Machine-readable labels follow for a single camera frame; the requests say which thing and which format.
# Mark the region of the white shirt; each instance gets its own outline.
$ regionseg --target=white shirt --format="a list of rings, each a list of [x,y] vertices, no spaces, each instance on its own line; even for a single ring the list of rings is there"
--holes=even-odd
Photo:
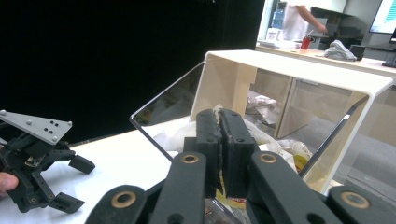
[[[311,10],[307,0],[289,0],[285,7],[282,35],[284,40],[302,41],[308,29],[308,22],[298,13],[297,6]]]

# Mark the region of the hand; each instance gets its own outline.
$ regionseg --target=hand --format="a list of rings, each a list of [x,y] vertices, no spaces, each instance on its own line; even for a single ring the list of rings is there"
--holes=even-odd
[[[15,189],[18,182],[19,180],[15,175],[0,172],[0,198],[6,196],[6,190]]]
[[[326,26],[323,25],[323,24],[320,24],[320,25],[317,26],[317,31],[318,31],[319,33],[322,33],[322,34],[327,34],[327,33],[329,32],[329,31],[327,30]]]

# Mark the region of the red object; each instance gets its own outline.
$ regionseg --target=red object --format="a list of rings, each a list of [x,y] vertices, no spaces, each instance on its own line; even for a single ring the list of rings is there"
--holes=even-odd
[[[311,37],[305,36],[303,42],[301,43],[301,49],[308,49],[309,43],[311,43]]]

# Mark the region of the person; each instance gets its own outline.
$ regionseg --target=person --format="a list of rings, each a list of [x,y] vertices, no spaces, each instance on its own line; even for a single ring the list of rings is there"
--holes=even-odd
[[[327,34],[324,24],[318,21],[310,11],[308,0],[289,0],[283,18],[283,40],[302,41],[307,34],[308,24],[316,27],[319,33]]]
[[[6,190],[15,189],[18,186],[18,178],[5,172],[0,172],[0,198],[6,196]]]

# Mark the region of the black wall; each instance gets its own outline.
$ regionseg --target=black wall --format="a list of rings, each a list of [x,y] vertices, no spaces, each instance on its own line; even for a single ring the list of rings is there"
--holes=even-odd
[[[2,1],[0,109],[72,120],[72,143],[132,130],[207,51],[254,49],[263,1],[240,2]]]

